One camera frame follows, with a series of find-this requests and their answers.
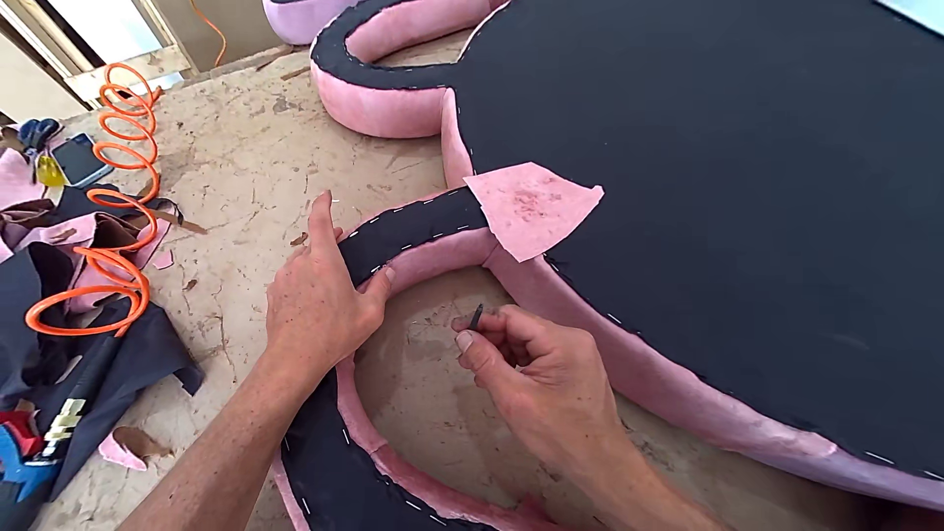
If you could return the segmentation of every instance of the hand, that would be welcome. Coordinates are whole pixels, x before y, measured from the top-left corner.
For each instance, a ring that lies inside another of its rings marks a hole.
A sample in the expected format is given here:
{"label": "hand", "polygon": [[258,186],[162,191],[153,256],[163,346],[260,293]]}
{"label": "hand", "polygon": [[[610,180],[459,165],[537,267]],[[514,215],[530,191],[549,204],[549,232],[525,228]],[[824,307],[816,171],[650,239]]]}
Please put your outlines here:
{"label": "hand", "polygon": [[379,328],[396,275],[384,267],[363,293],[355,290],[337,246],[341,233],[331,222],[331,192],[325,192],[312,204],[309,244],[289,257],[266,293],[264,355],[273,353],[292,371],[311,368],[316,380],[323,376],[318,370],[334,367]]}
{"label": "hand", "polygon": [[[567,475],[599,456],[601,445],[626,444],[613,390],[590,333],[503,306],[481,316],[481,334],[467,317],[459,363],[475,372],[512,432],[539,459]],[[514,367],[521,366],[520,371]]]}

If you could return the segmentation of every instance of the orange cord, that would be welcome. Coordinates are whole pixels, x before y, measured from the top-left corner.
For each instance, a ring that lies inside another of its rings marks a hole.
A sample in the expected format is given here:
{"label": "orange cord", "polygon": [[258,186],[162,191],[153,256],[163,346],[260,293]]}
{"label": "orange cord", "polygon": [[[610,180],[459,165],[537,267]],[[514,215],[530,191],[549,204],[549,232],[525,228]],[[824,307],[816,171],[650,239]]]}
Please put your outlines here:
{"label": "orange cord", "polygon": [[[115,68],[123,68],[128,70],[131,74],[134,74],[135,77],[141,80],[141,83],[144,84],[144,87],[147,89],[147,98],[142,98],[137,94],[131,92],[131,89],[128,87],[123,87],[121,85],[116,85],[111,82],[111,71]],[[120,101],[127,104],[132,109],[125,110],[118,108],[114,103],[107,98],[107,92],[111,91],[114,96]],[[124,91],[125,93],[131,94],[131,99],[125,98],[118,91]],[[138,73],[137,70],[127,66],[122,63],[110,64],[105,68],[105,84],[102,85],[102,88],[98,91],[99,95],[102,98],[102,103],[107,107],[111,108],[112,111],[105,111],[98,115],[98,125],[102,127],[112,136],[124,140],[148,140],[151,144],[151,154],[149,157],[145,157],[141,153],[134,151],[128,146],[121,144],[116,144],[114,142],[96,142],[92,147],[92,151],[95,154],[95,157],[98,157],[98,160],[103,163],[109,164],[116,168],[122,168],[126,170],[137,170],[137,169],[147,169],[151,174],[151,189],[147,192],[147,195],[142,197],[140,200],[135,199],[134,197],[126,196],[121,192],[115,192],[113,190],[96,188],[89,190],[86,196],[89,198],[89,201],[102,206],[110,206],[113,208],[136,208],[141,211],[145,216],[147,216],[147,234],[141,240],[136,241],[135,243],[119,247],[119,248],[73,248],[74,253],[80,254],[85,257],[85,261],[88,265],[100,273],[105,278],[110,281],[117,283],[118,285],[95,285],[95,286],[84,286],[77,287],[74,289],[69,289],[58,293],[47,299],[40,300],[33,305],[29,311],[26,312],[26,325],[29,328],[39,332],[41,334],[50,334],[50,335],[91,335],[91,334],[101,334],[104,332],[115,332],[115,337],[121,337],[127,332],[128,327],[131,326],[141,314],[144,313],[144,310],[147,309],[147,303],[151,300],[151,287],[150,283],[147,280],[147,277],[141,272],[141,270],[132,264],[127,258],[121,255],[121,251],[135,251],[138,250],[147,244],[154,241],[154,238],[158,235],[158,220],[143,204],[150,201],[158,195],[160,189],[160,174],[158,170],[154,168],[154,161],[158,158],[158,144],[154,140],[154,128],[157,126],[157,121],[154,118],[154,103],[158,100],[163,90],[159,87],[156,91],[151,91],[151,87],[147,84],[147,80]],[[134,120],[134,117],[146,116],[148,125],[145,127],[141,122]],[[127,122],[137,128],[141,134],[123,134],[115,130],[112,130],[105,122],[110,118],[115,118],[123,122]],[[134,159],[138,160],[138,163],[124,164],[117,163],[105,155],[102,154],[102,150],[110,148],[117,149],[122,151]],[[107,200],[100,198],[105,197],[114,197],[118,201]],[[131,275],[134,279],[133,281],[127,281],[122,277],[119,277],[105,269],[102,264],[111,266],[112,268],[124,271],[125,273]],[[42,312],[45,311],[50,306],[58,304],[67,299],[72,299],[74,297],[79,297],[82,295],[88,295],[91,293],[118,293],[121,295],[127,296],[131,300],[131,308],[128,311],[127,317],[124,319],[105,326],[97,326],[94,328],[58,328],[54,326],[47,326],[40,322],[40,316]]]}
{"label": "orange cord", "polygon": [[219,66],[220,60],[223,58],[223,54],[227,53],[227,36],[224,35],[222,31],[220,31],[219,27],[216,27],[216,25],[210,22],[210,19],[207,18],[207,15],[203,14],[203,11],[201,11],[200,8],[196,6],[196,2],[194,0],[190,0],[190,7],[194,8],[194,13],[196,13],[196,16],[203,19],[203,22],[212,27],[213,31],[220,34],[220,39],[223,39],[223,47],[220,48],[220,54],[216,56],[216,62],[213,63],[214,67]]}

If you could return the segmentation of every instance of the fabric pile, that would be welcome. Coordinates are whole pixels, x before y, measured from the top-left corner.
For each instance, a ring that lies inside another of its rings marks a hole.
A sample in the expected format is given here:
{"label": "fabric pile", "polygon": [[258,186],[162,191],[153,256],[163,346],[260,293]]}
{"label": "fabric pile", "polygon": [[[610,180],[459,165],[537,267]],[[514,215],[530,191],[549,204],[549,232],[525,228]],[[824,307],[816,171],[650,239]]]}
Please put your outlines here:
{"label": "fabric pile", "polygon": [[[73,248],[122,247],[143,240],[150,229],[137,211],[96,205],[84,190],[47,188],[33,179],[32,171],[15,150],[0,152],[0,411],[12,410],[21,400],[35,404],[41,435],[110,334],[39,334],[26,326],[26,311],[66,289],[114,284],[88,267]],[[116,190],[111,185],[94,187]],[[147,207],[176,209],[167,199],[155,199]],[[146,266],[169,229],[170,223],[160,219],[154,241],[128,253],[128,260]],[[66,328],[101,326],[124,318],[129,305],[126,298],[93,293],[56,304],[43,312],[42,322]],[[141,391],[170,374],[191,395],[203,382],[203,372],[170,319],[150,302],[125,335],[96,399],[75,428],[50,500],[62,492]]]}

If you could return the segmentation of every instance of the dusty table surface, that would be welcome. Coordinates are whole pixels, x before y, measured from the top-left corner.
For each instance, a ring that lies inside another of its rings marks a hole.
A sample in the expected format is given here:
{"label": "dusty table surface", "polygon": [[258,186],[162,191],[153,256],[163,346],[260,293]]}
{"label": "dusty table surface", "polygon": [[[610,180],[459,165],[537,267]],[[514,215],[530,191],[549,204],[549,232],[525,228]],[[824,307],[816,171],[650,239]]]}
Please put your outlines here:
{"label": "dusty table surface", "polygon": [[[417,46],[393,64],[454,60],[467,32]],[[273,55],[213,71],[169,91],[158,103],[161,194],[176,201],[206,235],[173,228],[160,246],[175,263],[145,273],[207,374],[188,396],[173,378],[148,388],[122,418],[174,454],[129,471],[97,454],[40,516],[40,530],[114,529],[200,435],[265,347],[265,286],[305,230],[309,201],[331,189],[336,226],[446,187],[438,138],[384,140],[335,123],[308,73],[307,53]],[[96,114],[69,132],[112,140]],[[143,173],[116,170],[107,181],[135,192]],[[196,281],[185,290],[188,283]],[[575,529],[602,529],[589,500],[530,456],[484,391],[455,362],[449,321],[480,302],[510,301],[494,277],[468,268],[420,283],[388,304],[383,327],[358,352],[358,389],[368,414],[395,449],[419,469],[466,493],[514,506],[526,493]],[[670,481],[738,530],[867,529],[875,505],[723,452],[619,398],[636,446]],[[273,482],[262,488],[249,530],[292,529]]]}

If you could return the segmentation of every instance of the white staple line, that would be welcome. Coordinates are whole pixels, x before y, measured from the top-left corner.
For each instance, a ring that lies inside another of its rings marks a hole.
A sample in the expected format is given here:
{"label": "white staple line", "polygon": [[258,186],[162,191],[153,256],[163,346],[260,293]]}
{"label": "white staple line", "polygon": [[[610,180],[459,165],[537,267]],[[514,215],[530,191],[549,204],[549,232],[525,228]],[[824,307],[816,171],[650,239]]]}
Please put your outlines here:
{"label": "white staple line", "polygon": [[884,457],[882,457],[882,456],[880,456],[880,455],[873,454],[872,452],[866,452],[866,455],[871,455],[872,457],[875,457],[876,459],[881,459],[881,460],[883,460],[885,463],[888,463],[889,465],[894,465],[894,464],[895,464],[895,461],[892,461],[891,459],[885,459]]}

